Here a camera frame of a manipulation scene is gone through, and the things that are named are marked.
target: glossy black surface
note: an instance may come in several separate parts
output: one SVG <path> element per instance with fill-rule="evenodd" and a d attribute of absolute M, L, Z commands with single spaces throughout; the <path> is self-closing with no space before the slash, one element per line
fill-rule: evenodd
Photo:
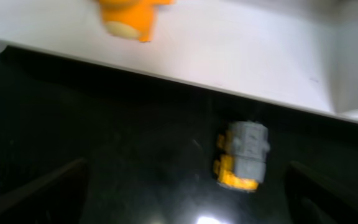
<path fill-rule="evenodd" d="M 255 194 L 211 178 L 229 119 L 269 129 Z M 358 196 L 358 124 L 25 50 L 0 55 L 0 195 L 84 157 L 82 223 L 291 223 L 283 191 L 300 161 Z"/>

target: orange toy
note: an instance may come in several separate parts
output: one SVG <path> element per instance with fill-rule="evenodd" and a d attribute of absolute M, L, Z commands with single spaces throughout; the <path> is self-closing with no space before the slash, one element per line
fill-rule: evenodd
<path fill-rule="evenodd" d="M 101 17 L 107 31 L 115 36 L 151 41 L 156 4 L 173 0 L 99 0 Z"/>

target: bright white spot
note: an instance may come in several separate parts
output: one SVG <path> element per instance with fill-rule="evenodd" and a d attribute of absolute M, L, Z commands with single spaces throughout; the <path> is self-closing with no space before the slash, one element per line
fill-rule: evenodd
<path fill-rule="evenodd" d="M 224 224 L 214 218 L 200 217 L 197 221 L 197 224 Z"/>

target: toy arm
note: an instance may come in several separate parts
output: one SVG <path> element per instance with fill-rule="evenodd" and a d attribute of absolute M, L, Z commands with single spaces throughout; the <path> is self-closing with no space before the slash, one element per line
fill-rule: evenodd
<path fill-rule="evenodd" d="M 154 4 L 172 4 L 174 0 L 152 0 Z"/>

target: orange plush toy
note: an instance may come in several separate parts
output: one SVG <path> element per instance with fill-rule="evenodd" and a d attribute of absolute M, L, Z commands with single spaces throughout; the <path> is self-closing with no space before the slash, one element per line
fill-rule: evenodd
<path fill-rule="evenodd" d="M 173 0 L 99 0 L 101 16 L 107 31 L 115 36 L 151 41 L 156 4 Z"/>

